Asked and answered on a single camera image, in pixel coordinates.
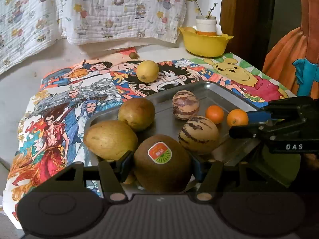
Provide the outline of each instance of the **metal tray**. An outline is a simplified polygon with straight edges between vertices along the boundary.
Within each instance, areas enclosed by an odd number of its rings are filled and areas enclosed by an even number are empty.
[[[247,112],[257,110],[257,108],[232,91],[209,81],[194,82],[148,96],[147,99],[152,101],[155,106],[155,120],[149,128],[137,133],[139,143],[155,134],[165,134],[178,141],[179,130],[186,123],[186,120],[174,117],[172,99],[175,93],[180,90],[188,90],[195,94],[199,100],[197,115],[205,116],[206,109],[211,105],[218,105],[225,111],[223,123],[217,125],[220,132],[220,146],[212,151],[211,155],[208,154],[204,158],[214,158],[223,161],[225,165],[235,166],[258,145],[259,141],[257,139],[230,138],[228,134],[229,126],[226,123],[226,116],[233,109],[240,108]],[[95,114],[88,120],[85,130],[103,120],[116,120],[119,108],[120,106]],[[97,158],[95,156],[91,157],[91,162],[92,165],[97,164]]]

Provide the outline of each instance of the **tangerine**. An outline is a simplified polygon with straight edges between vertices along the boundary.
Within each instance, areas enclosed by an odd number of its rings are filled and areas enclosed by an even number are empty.
[[[220,124],[224,119],[224,111],[221,107],[212,105],[207,108],[205,117],[211,120],[214,124]]]
[[[230,127],[248,125],[248,115],[241,109],[232,110],[227,116],[227,124]]]

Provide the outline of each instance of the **fruit sticker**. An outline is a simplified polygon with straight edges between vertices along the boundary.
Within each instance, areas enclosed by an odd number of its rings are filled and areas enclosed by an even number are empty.
[[[172,151],[163,142],[157,142],[147,153],[157,164],[165,164],[172,158]]]

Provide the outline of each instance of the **yellow plastic basin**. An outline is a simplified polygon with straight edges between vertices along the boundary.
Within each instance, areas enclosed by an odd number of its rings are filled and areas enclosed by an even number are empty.
[[[221,36],[198,35],[197,33],[178,28],[183,34],[184,45],[187,51],[202,57],[219,57],[224,54],[227,43],[234,36],[222,34]]]

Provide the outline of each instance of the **white cloth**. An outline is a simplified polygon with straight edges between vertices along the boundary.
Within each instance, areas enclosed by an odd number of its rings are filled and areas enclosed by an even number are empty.
[[[61,38],[75,45],[147,37],[176,43],[186,14],[186,0],[0,3],[0,74]]]

